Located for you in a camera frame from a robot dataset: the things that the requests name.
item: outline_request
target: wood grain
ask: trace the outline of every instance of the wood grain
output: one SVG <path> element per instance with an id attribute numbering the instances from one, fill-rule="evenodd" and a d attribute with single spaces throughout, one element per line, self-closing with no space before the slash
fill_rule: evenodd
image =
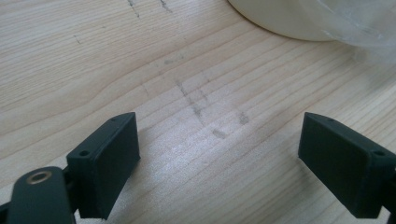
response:
<path id="1" fill-rule="evenodd" d="M 396 148 L 395 66 L 352 54 L 225 0 L 1 1 L 0 202 L 135 111 L 142 161 L 106 223 L 385 223 L 355 219 L 297 158 L 305 111 Z"/>

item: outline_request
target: white container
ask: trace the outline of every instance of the white container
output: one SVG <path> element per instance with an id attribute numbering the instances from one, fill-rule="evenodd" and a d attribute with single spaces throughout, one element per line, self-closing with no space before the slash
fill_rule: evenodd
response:
<path id="1" fill-rule="evenodd" d="M 304 14 L 298 0 L 229 0 L 229 2 L 249 20 L 279 35 L 302 40 L 331 40 Z"/>

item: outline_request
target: pencil mark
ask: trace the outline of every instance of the pencil mark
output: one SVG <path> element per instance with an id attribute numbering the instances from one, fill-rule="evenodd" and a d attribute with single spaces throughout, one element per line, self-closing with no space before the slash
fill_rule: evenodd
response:
<path id="1" fill-rule="evenodd" d="M 165 10 L 167 12 L 173 13 L 173 11 L 168 7 L 168 5 L 166 5 L 166 2 L 164 0 L 160 0 L 161 4 L 163 5 L 163 8 L 165 8 Z"/>
<path id="2" fill-rule="evenodd" d="M 163 63 L 164 64 L 169 64 L 169 63 L 173 63 L 174 61 L 172 61 L 172 60 L 165 60 Z"/>
<path id="3" fill-rule="evenodd" d="M 199 92 L 200 92 L 201 95 L 204 97 L 205 101 L 207 101 L 207 96 L 206 96 L 206 94 L 204 94 L 204 92 L 203 92 L 201 89 L 199 89 Z"/>
<path id="4" fill-rule="evenodd" d="M 143 88 L 145 89 L 146 95 L 149 96 L 149 91 L 148 91 L 148 89 L 146 88 L 146 86 L 145 86 L 144 84 L 142 84 L 142 86 L 143 86 Z"/>
<path id="5" fill-rule="evenodd" d="M 187 102 L 189 103 L 189 106 L 192 108 L 192 111 L 194 112 L 194 115 L 198 118 L 198 120 L 201 122 L 202 125 L 204 125 L 204 122 L 202 120 L 202 108 L 198 106 L 189 96 L 189 93 L 184 89 L 183 84 L 179 81 L 176 81 L 176 84 L 178 88 L 180 89 L 181 93 L 183 93 L 184 98 L 187 99 Z"/>
<path id="6" fill-rule="evenodd" d="M 248 122 L 249 122 L 248 116 L 246 116 L 246 114 L 245 114 L 244 112 L 242 112 L 242 113 L 239 115 L 239 123 L 242 124 L 242 125 L 245 125 L 245 124 L 247 124 Z"/>
<path id="7" fill-rule="evenodd" d="M 206 84 L 210 82 L 209 77 L 206 75 L 205 70 L 201 69 L 200 73 L 202 74 L 202 76 L 204 76 Z"/>
<path id="8" fill-rule="evenodd" d="M 220 138 L 220 139 L 225 139 L 227 137 L 226 133 L 219 131 L 217 129 L 213 130 L 212 133 L 213 133 L 213 135 L 215 135 L 217 138 Z"/>
<path id="9" fill-rule="evenodd" d="M 134 2 L 132 0 L 128 0 L 129 6 L 132 8 L 132 10 L 134 11 L 134 14 L 136 15 L 136 17 L 138 19 L 140 19 L 140 15 L 139 13 L 136 12 L 136 10 L 134 9 Z"/>
<path id="10" fill-rule="evenodd" d="M 76 39 L 76 41 L 77 41 L 79 44 L 81 44 L 81 42 L 79 42 L 79 40 L 78 40 L 78 38 L 77 38 L 76 35 L 74 35 L 74 38 Z"/>

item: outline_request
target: screw hole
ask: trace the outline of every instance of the screw hole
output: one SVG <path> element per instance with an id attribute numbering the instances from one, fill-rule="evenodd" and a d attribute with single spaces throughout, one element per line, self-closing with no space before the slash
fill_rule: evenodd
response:
<path id="1" fill-rule="evenodd" d="M 90 152 L 89 152 L 89 151 L 86 151 L 86 150 L 81 151 L 81 152 L 79 153 L 80 156 L 87 156 L 88 154 L 90 154 Z"/>
<path id="2" fill-rule="evenodd" d="M 385 153 L 382 151 L 375 151 L 374 154 L 377 156 L 385 156 Z"/>
<path id="3" fill-rule="evenodd" d="M 35 173 L 31 176 L 29 176 L 26 180 L 26 182 L 30 185 L 35 185 L 38 183 L 41 183 L 43 181 L 46 181 L 52 176 L 52 173 L 50 171 L 41 171 L 38 173 Z"/>

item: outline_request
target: scratch mark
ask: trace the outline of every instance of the scratch mark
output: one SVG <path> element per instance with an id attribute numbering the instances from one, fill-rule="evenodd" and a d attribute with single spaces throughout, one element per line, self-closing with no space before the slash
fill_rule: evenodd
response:
<path id="1" fill-rule="evenodd" d="M 239 123 L 242 124 L 242 125 L 245 125 L 245 124 L 247 124 L 248 122 L 249 122 L 248 116 L 246 116 L 246 114 L 245 114 L 244 112 L 242 112 L 242 113 L 239 115 Z"/>
<path id="2" fill-rule="evenodd" d="M 213 133 L 213 135 L 215 135 L 217 138 L 225 139 L 225 138 L 227 137 L 227 134 L 226 134 L 226 133 L 224 133 L 224 132 L 222 132 L 222 131 L 219 131 L 219 130 L 217 130 L 217 129 L 213 130 L 212 133 Z"/>
<path id="3" fill-rule="evenodd" d="M 166 5 L 166 2 L 164 0 L 160 0 L 161 4 L 163 5 L 163 8 L 166 9 L 166 11 L 173 13 L 173 11 L 168 7 L 168 5 Z"/>
<path id="4" fill-rule="evenodd" d="M 76 35 L 74 35 L 74 38 L 76 39 L 76 41 L 77 41 L 79 44 L 81 44 L 81 42 L 79 42 L 79 40 L 78 40 L 78 38 L 77 38 Z"/>
<path id="5" fill-rule="evenodd" d="M 132 8 L 132 10 L 134 11 L 134 14 L 136 15 L 136 17 L 138 19 L 140 19 L 140 15 L 139 13 L 136 12 L 136 10 L 134 9 L 134 2 L 132 0 L 128 0 L 129 6 Z"/>

